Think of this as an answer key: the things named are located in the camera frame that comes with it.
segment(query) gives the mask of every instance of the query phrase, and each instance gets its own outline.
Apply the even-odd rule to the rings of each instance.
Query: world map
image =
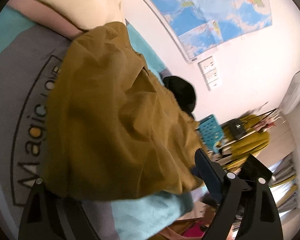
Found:
[[[272,25],[269,0],[151,0],[189,59]]]

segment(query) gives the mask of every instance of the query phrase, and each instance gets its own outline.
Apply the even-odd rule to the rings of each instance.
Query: blue ocean on map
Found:
[[[272,25],[269,0],[150,0],[193,59],[225,41]]]

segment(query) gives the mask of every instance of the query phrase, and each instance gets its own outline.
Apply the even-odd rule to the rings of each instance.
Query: brown cloth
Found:
[[[132,49],[122,23],[74,40],[47,109],[43,178],[60,197],[136,199],[202,183],[189,171],[202,147],[198,123]]]

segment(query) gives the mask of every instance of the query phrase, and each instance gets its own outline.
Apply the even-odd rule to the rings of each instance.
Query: white circular marker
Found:
[[[232,173],[232,172],[228,172],[228,173],[227,173],[227,177],[228,177],[229,179],[234,179],[234,178],[235,178],[235,174]]]
[[[266,184],[266,180],[264,178],[259,178],[258,181],[261,184]]]
[[[43,182],[43,180],[41,178],[38,178],[35,182],[36,182],[36,184],[41,184]]]

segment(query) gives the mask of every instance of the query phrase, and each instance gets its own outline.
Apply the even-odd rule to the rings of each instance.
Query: air conditioner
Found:
[[[288,91],[284,96],[279,108],[283,114],[290,113],[300,102],[300,71],[296,73],[291,81]]]

